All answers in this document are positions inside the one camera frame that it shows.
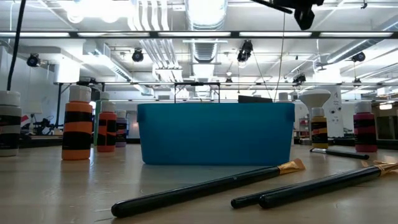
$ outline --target table surface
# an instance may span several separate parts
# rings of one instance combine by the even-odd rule
[[[352,147],[332,149],[353,151]],[[140,145],[115,153],[91,153],[90,160],[61,161],[60,147],[21,149],[17,157],[0,158],[0,223],[396,223],[398,176],[391,174],[354,187],[270,210],[254,205],[233,210],[230,200],[288,184],[362,167],[358,159],[309,153],[294,146],[290,158],[301,158],[306,171],[283,175],[239,189],[198,198],[135,217],[113,218],[120,200],[216,179],[258,167],[150,166]],[[398,151],[371,154],[395,162]]]

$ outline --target orange paint bottle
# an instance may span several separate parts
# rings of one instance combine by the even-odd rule
[[[62,159],[82,160],[90,158],[93,107],[91,88],[71,86],[69,103],[65,105]]]
[[[116,105],[110,101],[101,104],[98,121],[98,152],[114,152],[116,148]]]

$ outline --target yellow paint bottle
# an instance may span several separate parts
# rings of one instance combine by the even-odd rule
[[[312,108],[311,137],[312,147],[328,148],[328,125],[322,107]]]

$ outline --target ceiling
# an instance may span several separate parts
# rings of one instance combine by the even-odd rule
[[[169,27],[172,30],[187,30],[187,20],[185,18],[185,6],[182,0],[168,0]],[[78,24],[68,21],[66,8],[73,4],[73,1],[36,1],[28,0],[24,13],[22,30],[78,30],[78,31],[111,31],[111,30],[130,30],[127,25],[127,17],[134,15],[130,1],[111,1],[109,11],[117,14],[120,18],[114,23],[103,22],[99,17],[90,15]],[[383,22],[397,16],[398,2],[393,0],[372,0],[368,1],[368,7],[361,9],[363,1],[357,0],[325,0],[323,6],[313,7],[315,20],[310,30],[319,31],[381,31],[377,30]],[[15,30],[18,17],[19,4],[13,1],[0,0],[0,30]],[[249,0],[229,0],[226,19],[223,30],[273,30],[300,31],[293,15],[283,14],[279,11],[264,7]],[[301,72],[306,75],[307,82],[352,82],[354,76],[377,72],[384,67],[393,65],[398,56],[398,40],[389,39],[364,50],[366,59],[357,62],[355,69],[353,62],[342,61],[334,65],[327,66],[327,70],[314,74],[312,61],[318,55],[328,55],[338,49],[350,44],[351,39],[252,39],[254,53],[248,60],[246,67],[238,69],[236,53],[243,44],[243,39],[228,39],[228,43],[219,44],[216,58],[213,61],[215,69],[210,81],[224,82],[226,73],[231,72],[234,82],[262,82],[261,75],[267,82],[291,82],[298,71],[291,71],[304,62]],[[96,39],[95,44],[101,46],[107,44],[111,49],[111,57],[120,66],[130,72],[132,77],[144,82],[153,82],[152,61],[144,51],[144,60],[134,63],[132,53],[137,47],[142,47],[138,39]],[[99,81],[115,82],[122,81],[120,78],[115,80],[115,74],[95,58],[84,53],[83,45],[85,40],[48,40],[48,39],[22,39],[23,46],[47,46],[60,47],[64,51],[72,54],[82,62],[81,76],[95,77]],[[182,77],[195,78],[192,72],[192,57],[190,45],[183,43],[181,39],[173,40],[173,47],[180,66],[182,67]],[[383,82],[384,80],[398,77],[397,69],[390,69],[388,72],[380,73],[372,78],[363,78],[362,82]],[[331,72],[339,72],[341,77],[338,79],[331,75]],[[122,88],[112,86],[111,89],[136,90],[134,87]],[[224,89],[246,90],[248,94],[255,89],[265,88],[264,86],[224,86]],[[346,91],[352,90],[353,86],[343,86]],[[376,89],[369,86],[356,90],[356,93],[369,93]],[[281,87],[284,91],[292,91],[293,87]]]

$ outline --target blue container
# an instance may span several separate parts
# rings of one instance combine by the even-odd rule
[[[293,103],[154,103],[137,109],[142,160],[167,165],[289,161]]]

